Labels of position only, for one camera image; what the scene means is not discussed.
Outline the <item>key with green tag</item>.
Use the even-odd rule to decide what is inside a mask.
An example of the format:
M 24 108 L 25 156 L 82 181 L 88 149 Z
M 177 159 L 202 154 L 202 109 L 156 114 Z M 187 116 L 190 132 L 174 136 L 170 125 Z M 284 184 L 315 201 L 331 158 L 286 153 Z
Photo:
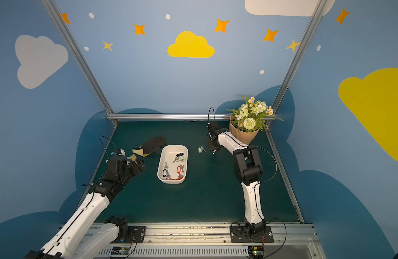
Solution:
M 203 153 L 203 152 L 205 152 L 206 150 L 205 150 L 205 148 L 203 147 L 203 146 L 199 146 L 198 147 L 198 152 L 199 153 Z
M 181 162 L 184 162 L 184 161 L 185 161 L 185 154 L 184 154 L 184 153 L 178 153 L 178 154 L 176 155 L 176 157 L 175 157 L 173 163 L 176 163 L 176 162 L 181 163 Z

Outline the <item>key with red window tag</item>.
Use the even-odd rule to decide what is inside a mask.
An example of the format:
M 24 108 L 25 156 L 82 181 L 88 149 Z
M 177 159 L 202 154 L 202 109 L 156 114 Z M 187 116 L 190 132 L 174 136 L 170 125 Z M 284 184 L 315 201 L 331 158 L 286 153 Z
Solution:
M 178 165 L 176 172 L 178 175 L 182 175 L 184 173 L 184 165 Z

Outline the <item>key with black window tag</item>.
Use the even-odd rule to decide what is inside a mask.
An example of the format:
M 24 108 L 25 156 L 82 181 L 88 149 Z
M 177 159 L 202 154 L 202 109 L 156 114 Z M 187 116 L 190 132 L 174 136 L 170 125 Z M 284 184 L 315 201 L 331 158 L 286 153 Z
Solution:
M 162 171 L 162 176 L 164 177 L 164 178 L 166 178 L 166 176 L 167 176 L 167 174 L 169 174 L 169 170 L 168 170 L 168 165 L 167 165 L 167 162 L 165 162 L 165 165 L 164 165 L 164 168 L 163 168 L 163 171 Z

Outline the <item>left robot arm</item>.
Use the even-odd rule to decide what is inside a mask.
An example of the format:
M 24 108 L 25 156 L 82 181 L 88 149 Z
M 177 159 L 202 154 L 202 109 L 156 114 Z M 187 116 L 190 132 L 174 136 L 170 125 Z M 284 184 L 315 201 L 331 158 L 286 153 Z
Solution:
M 141 158 L 123 154 L 107 161 L 103 177 L 89 187 L 84 201 L 66 224 L 39 251 L 29 251 L 27 259 L 93 259 L 112 242 L 135 241 L 124 218 L 110 217 L 101 229 L 86 241 L 83 237 L 98 216 L 123 190 L 128 181 L 146 169 Z

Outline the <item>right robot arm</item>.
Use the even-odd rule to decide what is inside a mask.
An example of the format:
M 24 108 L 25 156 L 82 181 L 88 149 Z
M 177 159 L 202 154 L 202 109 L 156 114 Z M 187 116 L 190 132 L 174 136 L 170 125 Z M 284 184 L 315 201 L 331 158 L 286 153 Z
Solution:
M 257 237 L 266 231 L 259 191 L 263 167 L 258 150 L 235 138 L 228 129 L 220 128 L 216 121 L 208 122 L 207 129 L 209 149 L 215 153 L 224 147 L 233 156 L 235 175 L 244 194 L 245 232 L 249 239 Z

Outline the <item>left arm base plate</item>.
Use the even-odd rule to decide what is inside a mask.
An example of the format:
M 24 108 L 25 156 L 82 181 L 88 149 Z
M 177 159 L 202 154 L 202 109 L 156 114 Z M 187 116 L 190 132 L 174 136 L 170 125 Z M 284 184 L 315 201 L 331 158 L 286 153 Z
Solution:
M 146 226 L 119 227 L 118 237 L 112 244 L 119 243 L 143 243 L 146 233 Z

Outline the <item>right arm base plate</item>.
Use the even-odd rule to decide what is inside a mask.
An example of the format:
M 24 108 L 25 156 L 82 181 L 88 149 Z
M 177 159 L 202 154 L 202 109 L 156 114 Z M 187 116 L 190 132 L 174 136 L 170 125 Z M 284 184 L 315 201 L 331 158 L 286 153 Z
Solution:
M 253 234 L 245 225 L 231 224 L 229 233 L 232 243 L 274 243 L 274 236 L 269 226 L 266 226 L 264 231 Z

